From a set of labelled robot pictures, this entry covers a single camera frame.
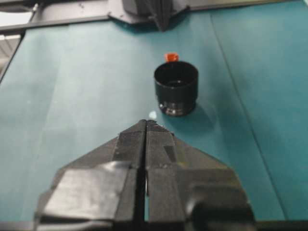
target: orange cap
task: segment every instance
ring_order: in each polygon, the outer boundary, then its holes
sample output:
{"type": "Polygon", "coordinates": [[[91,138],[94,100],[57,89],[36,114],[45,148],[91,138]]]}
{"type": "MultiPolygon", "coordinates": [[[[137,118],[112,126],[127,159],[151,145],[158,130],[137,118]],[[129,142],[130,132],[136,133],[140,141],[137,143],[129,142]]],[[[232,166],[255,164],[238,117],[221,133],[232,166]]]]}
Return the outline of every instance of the orange cap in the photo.
{"type": "Polygon", "coordinates": [[[167,63],[169,62],[176,62],[179,60],[179,55],[176,52],[166,53],[165,60],[167,63]]]}

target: black cup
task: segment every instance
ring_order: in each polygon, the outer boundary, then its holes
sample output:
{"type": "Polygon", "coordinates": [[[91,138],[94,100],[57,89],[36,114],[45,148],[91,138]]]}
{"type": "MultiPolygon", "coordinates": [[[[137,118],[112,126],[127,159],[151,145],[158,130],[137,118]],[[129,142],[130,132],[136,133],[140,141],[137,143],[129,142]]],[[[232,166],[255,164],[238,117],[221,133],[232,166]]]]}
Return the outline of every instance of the black cup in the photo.
{"type": "Polygon", "coordinates": [[[169,116],[184,116],[196,107],[198,70],[176,61],[160,65],[154,73],[160,110],[169,116]]]}

